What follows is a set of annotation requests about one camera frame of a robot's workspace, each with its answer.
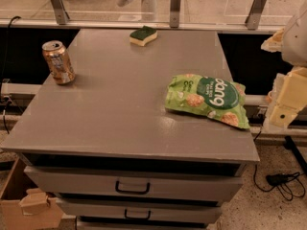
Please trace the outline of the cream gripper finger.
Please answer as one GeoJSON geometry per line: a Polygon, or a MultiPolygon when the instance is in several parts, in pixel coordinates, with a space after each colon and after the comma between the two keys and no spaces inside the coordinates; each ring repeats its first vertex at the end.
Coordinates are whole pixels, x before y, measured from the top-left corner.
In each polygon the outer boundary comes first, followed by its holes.
{"type": "Polygon", "coordinates": [[[283,35],[284,29],[278,30],[262,43],[261,49],[271,53],[281,52],[283,45],[283,35]]]}
{"type": "Polygon", "coordinates": [[[286,75],[277,74],[271,97],[265,127],[287,128],[307,106],[307,68],[295,66],[286,75]]]}

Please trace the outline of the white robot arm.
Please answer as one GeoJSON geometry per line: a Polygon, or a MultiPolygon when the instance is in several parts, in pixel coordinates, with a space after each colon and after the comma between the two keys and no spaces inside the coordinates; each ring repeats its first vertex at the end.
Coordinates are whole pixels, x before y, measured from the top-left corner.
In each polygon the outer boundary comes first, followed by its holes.
{"type": "Polygon", "coordinates": [[[265,118],[265,127],[287,128],[307,106],[307,2],[284,28],[262,43],[261,49],[280,52],[293,66],[286,75],[276,75],[265,118]]]}

